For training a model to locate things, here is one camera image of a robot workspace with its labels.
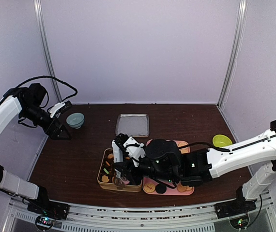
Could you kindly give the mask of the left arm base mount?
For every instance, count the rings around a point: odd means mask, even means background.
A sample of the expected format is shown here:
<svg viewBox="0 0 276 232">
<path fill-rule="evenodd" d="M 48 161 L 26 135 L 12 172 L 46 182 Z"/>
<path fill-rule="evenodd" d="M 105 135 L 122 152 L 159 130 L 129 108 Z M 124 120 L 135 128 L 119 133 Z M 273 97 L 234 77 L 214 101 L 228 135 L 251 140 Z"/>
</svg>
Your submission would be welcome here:
<svg viewBox="0 0 276 232">
<path fill-rule="evenodd" d="M 27 210 L 48 216 L 54 219 L 67 219 L 69 213 L 70 206 L 64 203 L 50 202 L 47 207 L 43 207 L 42 205 L 36 205 L 34 203 L 29 203 L 27 206 Z"/>
</svg>

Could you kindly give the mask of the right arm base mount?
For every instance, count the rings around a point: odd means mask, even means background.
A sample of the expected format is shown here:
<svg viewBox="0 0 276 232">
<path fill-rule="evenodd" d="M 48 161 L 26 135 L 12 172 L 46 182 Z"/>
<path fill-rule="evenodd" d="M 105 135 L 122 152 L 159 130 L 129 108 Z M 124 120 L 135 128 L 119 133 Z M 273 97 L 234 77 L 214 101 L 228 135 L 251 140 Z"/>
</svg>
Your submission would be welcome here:
<svg viewBox="0 0 276 232">
<path fill-rule="evenodd" d="M 229 201 L 215 204 L 215 212 L 218 219 L 236 216 L 255 209 L 256 204 L 253 201 L 246 201 L 243 203 L 239 203 L 237 201 Z"/>
</svg>

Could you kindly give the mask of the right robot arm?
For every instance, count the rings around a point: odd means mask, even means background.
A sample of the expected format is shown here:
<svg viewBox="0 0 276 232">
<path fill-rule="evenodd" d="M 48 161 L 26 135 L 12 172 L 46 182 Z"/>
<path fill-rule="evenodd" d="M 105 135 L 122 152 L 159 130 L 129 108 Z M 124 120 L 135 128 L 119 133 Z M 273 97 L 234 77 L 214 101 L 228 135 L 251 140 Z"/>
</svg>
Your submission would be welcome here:
<svg viewBox="0 0 276 232">
<path fill-rule="evenodd" d="M 112 141 L 116 181 L 137 185 L 149 194 L 184 193 L 234 170 L 262 162 L 263 165 L 236 192 L 231 203 L 242 213 L 276 178 L 276 120 L 270 128 L 251 139 L 217 147 L 204 142 L 203 149 L 185 152 L 189 145 L 154 139 L 148 144 L 119 134 Z"/>
</svg>

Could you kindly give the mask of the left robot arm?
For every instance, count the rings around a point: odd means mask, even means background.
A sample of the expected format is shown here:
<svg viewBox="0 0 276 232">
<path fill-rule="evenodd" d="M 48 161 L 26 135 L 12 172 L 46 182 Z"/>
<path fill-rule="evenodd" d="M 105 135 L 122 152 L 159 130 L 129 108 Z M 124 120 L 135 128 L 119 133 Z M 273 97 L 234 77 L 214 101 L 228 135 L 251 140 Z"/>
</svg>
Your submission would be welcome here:
<svg viewBox="0 0 276 232">
<path fill-rule="evenodd" d="M 61 140 L 61 133 L 68 132 L 60 123 L 57 114 L 68 110 L 72 104 L 65 98 L 52 106 L 48 111 L 41 107 L 41 103 L 47 95 L 46 89 L 39 83 L 29 87 L 18 85 L 9 89 L 0 101 L 0 138 L 9 134 L 7 126 L 12 125 L 12 120 L 18 118 L 19 123 L 24 119 L 33 122 L 33 127 L 41 127 L 46 135 L 53 140 Z M 28 182 L 17 175 L 7 171 L 0 164 L 0 190 L 28 199 L 41 214 L 47 215 L 52 209 L 47 190 L 34 183 Z"/>
</svg>

